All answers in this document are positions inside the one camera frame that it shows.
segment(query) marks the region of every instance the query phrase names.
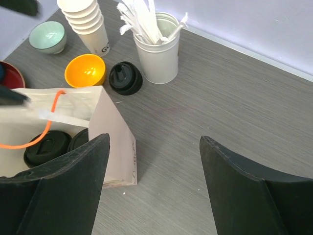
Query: yellow bowl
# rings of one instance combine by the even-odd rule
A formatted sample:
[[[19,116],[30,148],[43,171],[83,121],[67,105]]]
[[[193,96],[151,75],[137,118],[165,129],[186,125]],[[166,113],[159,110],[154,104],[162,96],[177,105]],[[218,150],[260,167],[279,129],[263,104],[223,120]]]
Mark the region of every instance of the yellow bowl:
[[[104,83],[106,64],[101,57],[93,54],[80,55],[66,67],[64,77],[74,88],[100,86]]]

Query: white paper cup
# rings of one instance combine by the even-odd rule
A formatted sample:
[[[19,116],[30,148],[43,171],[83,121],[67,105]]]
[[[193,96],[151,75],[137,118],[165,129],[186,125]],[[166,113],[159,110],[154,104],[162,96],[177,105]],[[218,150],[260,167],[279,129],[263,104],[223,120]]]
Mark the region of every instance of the white paper cup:
[[[73,18],[73,19],[77,19],[77,18],[88,16],[90,13],[92,13],[96,9],[97,5],[98,5],[97,1],[93,1],[89,7],[79,12],[67,12],[62,9],[61,11],[65,16]]]
[[[95,18],[93,18],[91,21],[89,21],[88,23],[84,23],[84,24],[72,24],[70,21],[68,21],[69,25],[72,28],[78,29],[78,30],[86,30],[86,29],[90,29],[92,27],[94,27],[96,24],[101,22],[101,11],[98,12],[97,16]]]
[[[75,33],[77,33],[77,35],[92,54],[102,57],[108,54],[110,51],[110,44],[106,28],[104,27],[103,16],[101,16],[100,26],[97,28],[94,27],[93,30],[77,30],[74,28],[73,30]]]
[[[96,0],[57,0],[58,7],[67,13],[80,13],[94,5]]]
[[[163,12],[156,12],[157,25],[168,37],[179,24],[178,20]],[[149,45],[134,36],[141,67],[146,79],[155,84],[172,81],[178,74],[179,34],[163,45]]]
[[[65,18],[71,24],[86,24],[92,21],[98,15],[99,12],[101,13],[101,10],[100,10],[99,4],[97,4],[96,8],[89,15],[85,17],[71,18],[71,17],[65,16]]]

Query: gray wooden surface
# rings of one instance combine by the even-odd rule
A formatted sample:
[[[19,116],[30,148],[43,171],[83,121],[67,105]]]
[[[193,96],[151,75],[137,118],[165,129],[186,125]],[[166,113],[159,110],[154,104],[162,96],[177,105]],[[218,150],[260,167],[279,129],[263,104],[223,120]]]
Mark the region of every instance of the gray wooden surface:
[[[120,61],[140,67],[131,34],[119,35],[116,2],[98,1],[112,46],[104,58],[108,71]],[[60,11],[51,20],[67,29],[64,52],[40,54],[24,42],[7,58],[30,88],[68,87],[66,65],[88,53]],[[313,83],[187,31],[179,56],[179,74],[169,84],[144,81],[132,96],[105,84],[137,139],[139,183],[102,191],[93,235],[215,235],[201,135],[261,164],[313,178]]]

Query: stack of black lids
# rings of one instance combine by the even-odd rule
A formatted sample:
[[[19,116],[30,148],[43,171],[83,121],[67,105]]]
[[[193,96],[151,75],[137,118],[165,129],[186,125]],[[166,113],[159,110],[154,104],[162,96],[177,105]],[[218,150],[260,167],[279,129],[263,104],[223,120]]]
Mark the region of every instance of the stack of black lids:
[[[135,65],[130,62],[120,62],[111,69],[109,83],[118,94],[132,95],[140,90],[143,79]]]
[[[32,168],[60,157],[88,141],[88,129],[82,130],[73,139],[66,132],[49,131],[37,144],[26,148],[24,161]]]

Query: stack of paper cups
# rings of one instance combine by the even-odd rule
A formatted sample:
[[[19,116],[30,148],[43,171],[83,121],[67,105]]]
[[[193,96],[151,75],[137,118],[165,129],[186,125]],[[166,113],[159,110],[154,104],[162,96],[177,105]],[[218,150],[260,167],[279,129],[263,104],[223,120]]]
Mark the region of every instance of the stack of paper cups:
[[[105,56],[110,44],[97,0],[57,0],[69,25],[92,54]]]

